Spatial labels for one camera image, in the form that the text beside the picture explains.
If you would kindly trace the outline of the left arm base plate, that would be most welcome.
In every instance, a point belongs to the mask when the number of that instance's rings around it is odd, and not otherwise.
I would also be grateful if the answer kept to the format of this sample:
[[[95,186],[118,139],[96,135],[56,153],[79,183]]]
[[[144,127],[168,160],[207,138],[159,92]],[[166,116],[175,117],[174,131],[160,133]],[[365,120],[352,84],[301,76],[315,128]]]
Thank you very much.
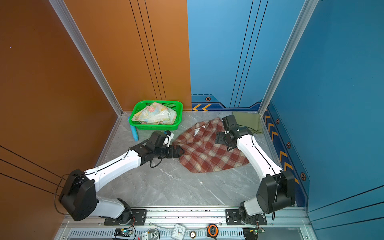
[[[143,226],[147,217],[146,209],[124,211],[117,219],[106,218],[105,226]]]

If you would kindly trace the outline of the red plaid skirt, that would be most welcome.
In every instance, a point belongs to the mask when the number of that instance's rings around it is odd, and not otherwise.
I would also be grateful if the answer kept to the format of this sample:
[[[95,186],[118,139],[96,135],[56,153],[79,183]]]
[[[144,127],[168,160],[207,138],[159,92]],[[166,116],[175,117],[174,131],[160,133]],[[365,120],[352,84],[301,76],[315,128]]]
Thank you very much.
[[[227,151],[225,145],[215,143],[218,132],[224,131],[220,118],[203,121],[187,129],[173,142],[185,153],[180,163],[192,173],[212,173],[241,167],[249,163],[238,149]]]

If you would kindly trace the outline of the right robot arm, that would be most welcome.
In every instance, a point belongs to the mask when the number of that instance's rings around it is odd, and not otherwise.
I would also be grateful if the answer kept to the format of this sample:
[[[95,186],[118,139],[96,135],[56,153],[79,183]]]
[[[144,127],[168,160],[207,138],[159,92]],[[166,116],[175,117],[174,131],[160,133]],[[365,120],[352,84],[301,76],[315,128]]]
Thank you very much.
[[[227,151],[240,150],[253,166],[260,179],[256,196],[240,203],[239,218],[251,225],[262,215],[272,214],[296,203],[296,181],[291,171],[284,171],[257,143],[250,128],[237,123],[235,116],[222,118],[224,131],[218,132],[215,143],[225,145]]]

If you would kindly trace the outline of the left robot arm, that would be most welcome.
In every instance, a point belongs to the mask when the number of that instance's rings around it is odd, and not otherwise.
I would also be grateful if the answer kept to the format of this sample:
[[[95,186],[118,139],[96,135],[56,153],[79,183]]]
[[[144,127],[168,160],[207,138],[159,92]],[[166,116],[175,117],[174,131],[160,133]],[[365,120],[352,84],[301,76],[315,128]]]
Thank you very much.
[[[153,159],[179,159],[185,153],[181,146],[171,145],[172,133],[155,131],[151,137],[130,147],[121,156],[96,168],[79,169],[65,175],[67,179],[59,195],[59,203],[76,222],[88,217],[110,219],[119,225],[127,225],[133,219],[132,208],[124,200],[98,196],[98,191],[112,180],[149,164]]]

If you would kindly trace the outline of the olive green skirt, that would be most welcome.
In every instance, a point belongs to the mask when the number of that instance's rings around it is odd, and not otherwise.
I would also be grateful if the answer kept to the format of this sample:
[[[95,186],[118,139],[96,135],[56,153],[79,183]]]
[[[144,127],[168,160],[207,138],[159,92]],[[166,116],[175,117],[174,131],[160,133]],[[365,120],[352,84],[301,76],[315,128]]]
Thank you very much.
[[[233,115],[235,116],[236,121],[239,125],[249,127],[253,133],[263,133],[260,114],[233,112]]]

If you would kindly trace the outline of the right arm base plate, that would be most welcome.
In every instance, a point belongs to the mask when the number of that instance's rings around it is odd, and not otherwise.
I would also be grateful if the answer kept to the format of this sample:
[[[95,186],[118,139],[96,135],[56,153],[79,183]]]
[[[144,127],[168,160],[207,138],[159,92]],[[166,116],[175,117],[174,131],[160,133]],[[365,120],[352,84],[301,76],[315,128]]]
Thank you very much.
[[[240,208],[237,209],[226,209],[226,221],[227,225],[267,225],[267,218],[265,214],[257,214],[250,216]]]

